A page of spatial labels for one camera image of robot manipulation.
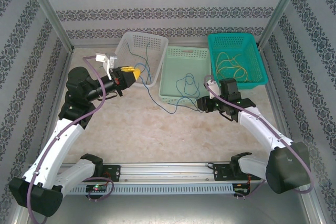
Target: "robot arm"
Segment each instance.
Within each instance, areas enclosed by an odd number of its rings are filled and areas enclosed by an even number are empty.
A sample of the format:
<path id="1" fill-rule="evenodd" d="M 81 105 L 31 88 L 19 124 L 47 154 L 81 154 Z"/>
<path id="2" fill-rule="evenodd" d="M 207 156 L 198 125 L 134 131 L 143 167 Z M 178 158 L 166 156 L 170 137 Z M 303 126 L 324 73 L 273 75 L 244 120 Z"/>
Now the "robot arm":
<path id="1" fill-rule="evenodd" d="M 278 194 L 308 184 L 310 179 L 306 170 L 285 145 L 277 139 L 274 133 L 261 122 L 261 118 L 266 122 L 267 120 L 255 104 L 248 98 L 241 98 L 235 79 L 225 79 L 220 83 L 220 89 L 215 81 L 209 81 L 208 86 L 211 90 L 216 90 L 216 93 L 224 100 L 258 115 L 258 118 L 224 104 L 214 97 L 198 99 L 198 108 L 205 112 L 218 110 L 226 119 L 240 123 L 258 140 L 267 153 L 267 158 L 260 158 L 252 153 L 241 153 L 234 156 L 230 163 L 233 174 L 246 173 L 263 178 L 267 180 L 271 189 Z M 290 145 L 309 167 L 308 148 L 302 142 L 294 143 L 273 126 L 271 128 Z"/>
<path id="2" fill-rule="evenodd" d="M 108 75 L 101 78 L 104 87 L 100 86 L 98 80 L 92 80 L 88 71 L 83 67 L 76 67 L 68 73 L 65 103 L 52 136 L 24 176 L 13 178 L 9 182 L 9 189 L 19 205 L 27 207 L 28 186 L 33 175 L 36 174 L 37 164 L 60 131 L 74 120 L 95 109 L 91 101 L 102 96 L 102 88 L 105 88 L 106 95 L 117 92 L 119 96 L 122 96 L 122 90 L 129 88 L 140 75 L 140 70 L 133 67 L 118 67 L 111 70 L 109 66 L 107 66 Z M 103 160 L 91 154 L 82 156 L 76 165 L 57 175 L 68 151 L 85 130 L 90 119 L 91 116 L 72 125 L 57 139 L 51 151 L 47 153 L 31 191 L 32 210 L 50 217 L 57 211 L 62 199 L 74 186 L 86 178 L 101 176 Z"/>

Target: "patterned wallpaper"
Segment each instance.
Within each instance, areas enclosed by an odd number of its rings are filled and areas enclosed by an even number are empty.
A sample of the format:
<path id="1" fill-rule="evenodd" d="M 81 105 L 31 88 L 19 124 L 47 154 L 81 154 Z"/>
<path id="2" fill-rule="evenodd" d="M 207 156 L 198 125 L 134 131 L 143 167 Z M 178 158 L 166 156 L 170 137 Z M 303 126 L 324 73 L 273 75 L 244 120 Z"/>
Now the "patterned wallpaper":
<path id="1" fill-rule="evenodd" d="M 36 159 L 67 50 L 37 0 L 0 0 L 0 223 L 15 202 L 8 182 Z"/>
<path id="2" fill-rule="evenodd" d="M 258 39 L 279 0 L 50 0 L 72 43 L 117 44 L 126 31 L 206 42 L 210 33 Z"/>
<path id="3" fill-rule="evenodd" d="M 335 0 L 291 0 L 264 54 L 291 137 L 309 148 L 327 223 L 336 223 Z"/>

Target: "light green basket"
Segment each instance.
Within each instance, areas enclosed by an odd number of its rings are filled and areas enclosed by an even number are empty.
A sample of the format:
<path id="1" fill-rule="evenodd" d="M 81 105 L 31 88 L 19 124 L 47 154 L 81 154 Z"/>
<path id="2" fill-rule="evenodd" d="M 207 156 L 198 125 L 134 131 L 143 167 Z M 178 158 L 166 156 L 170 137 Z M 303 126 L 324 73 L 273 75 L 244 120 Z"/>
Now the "light green basket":
<path id="1" fill-rule="evenodd" d="M 162 102 L 176 104 L 181 98 L 181 94 L 176 89 L 176 82 L 186 74 L 191 73 L 197 85 L 199 85 L 200 96 L 209 95 L 203 85 L 203 79 L 207 74 L 211 74 L 210 53 L 207 48 L 195 47 L 173 47 L 168 46 L 163 60 L 159 97 Z M 180 91 L 184 90 L 184 81 L 179 81 L 177 86 Z M 187 96 L 194 103 L 196 96 Z M 189 99 L 182 99 L 179 105 L 192 104 Z"/>

